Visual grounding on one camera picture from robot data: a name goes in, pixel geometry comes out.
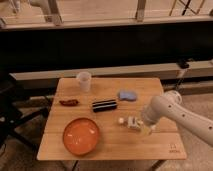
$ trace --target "black wall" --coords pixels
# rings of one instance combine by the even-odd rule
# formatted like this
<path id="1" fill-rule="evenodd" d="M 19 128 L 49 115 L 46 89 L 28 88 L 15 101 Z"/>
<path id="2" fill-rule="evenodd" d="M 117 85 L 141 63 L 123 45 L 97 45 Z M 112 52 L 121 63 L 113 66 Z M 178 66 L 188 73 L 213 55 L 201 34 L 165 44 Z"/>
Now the black wall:
<path id="1" fill-rule="evenodd" d="M 0 32 L 9 72 L 141 65 L 213 58 L 213 22 Z"/>

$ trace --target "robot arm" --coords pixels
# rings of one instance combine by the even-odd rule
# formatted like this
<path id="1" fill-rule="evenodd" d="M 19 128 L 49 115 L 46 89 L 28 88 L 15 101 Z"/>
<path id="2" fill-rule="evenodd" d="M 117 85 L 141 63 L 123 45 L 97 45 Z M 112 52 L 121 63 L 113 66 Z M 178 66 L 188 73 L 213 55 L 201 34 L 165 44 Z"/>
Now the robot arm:
<path id="1" fill-rule="evenodd" d="M 182 98 L 176 91 L 155 96 L 150 105 L 142 111 L 142 120 L 147 126 L 151 126 L 165 116 L 213 146 L 213 121 L 183 108 L 180 106 L 181 102 Z"/>

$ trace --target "orange plate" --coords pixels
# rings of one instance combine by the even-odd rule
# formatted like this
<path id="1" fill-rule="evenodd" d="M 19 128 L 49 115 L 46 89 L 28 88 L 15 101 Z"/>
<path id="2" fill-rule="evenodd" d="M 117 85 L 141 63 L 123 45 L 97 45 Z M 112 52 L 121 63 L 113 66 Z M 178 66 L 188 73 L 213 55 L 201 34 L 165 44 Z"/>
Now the orange plate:
<path id="1" fill-rule="evenodd" d="M 83 155 L 95 148 L 99 136 L 99 128 L 94 121 L 78 118 L 66 126 L 63 142 L 72 154 Z"/>

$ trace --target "wire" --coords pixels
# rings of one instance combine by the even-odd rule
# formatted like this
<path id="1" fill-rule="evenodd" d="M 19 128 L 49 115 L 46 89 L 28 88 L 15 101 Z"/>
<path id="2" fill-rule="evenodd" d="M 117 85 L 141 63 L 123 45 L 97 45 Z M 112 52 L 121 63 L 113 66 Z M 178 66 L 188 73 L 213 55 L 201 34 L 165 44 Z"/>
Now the wire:
<path id="1" fill-rule="evenodd" d="M 4 143 L 3 151 L 1 152 L 0 157 L 2 157 L 4 155 L 6 147 L 7 147 L 7 145 L 6 145 L 6 143 Z"/>

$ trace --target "paper cup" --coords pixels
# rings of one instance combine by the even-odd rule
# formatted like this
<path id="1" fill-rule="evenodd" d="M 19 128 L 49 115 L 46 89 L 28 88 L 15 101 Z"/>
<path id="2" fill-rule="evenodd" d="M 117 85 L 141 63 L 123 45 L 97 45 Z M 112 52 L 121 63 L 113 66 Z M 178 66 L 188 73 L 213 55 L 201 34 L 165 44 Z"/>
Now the paper cup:
<path id="1" fill-rule="evenodd" d="M 92 75 L 89 72 L 80 72 L 77 74 L 76 79 L 82 91 L 88 92 L 91 87 Z"/>

